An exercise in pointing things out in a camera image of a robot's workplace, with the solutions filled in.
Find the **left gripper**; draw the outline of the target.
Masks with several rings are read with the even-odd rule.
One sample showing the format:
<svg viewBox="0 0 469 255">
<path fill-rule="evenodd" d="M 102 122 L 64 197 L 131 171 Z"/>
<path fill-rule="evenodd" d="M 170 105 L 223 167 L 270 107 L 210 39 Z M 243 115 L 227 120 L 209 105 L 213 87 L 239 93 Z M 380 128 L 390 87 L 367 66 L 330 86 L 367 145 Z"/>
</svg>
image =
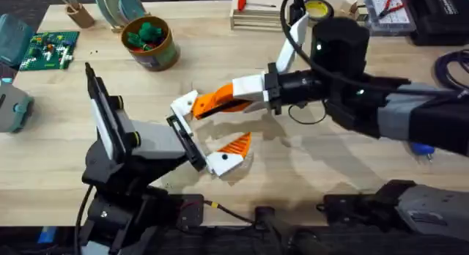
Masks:
<svg viewBox="0 0 469 255">
<path fill-rule="evenodd" d="M 192 90 L 175 99 L 165 125 L 131 119 L 120 96 L 93 97 L 97 139 L 86 153 L 82 182 L 98 191 L 140 193 L 187 162 L 218 177 L 239 166 L 250 150 L 251 132 L 205 157 L 182 126 L 177 114 L 191 115 L 198 96 Z"/>
</svg>

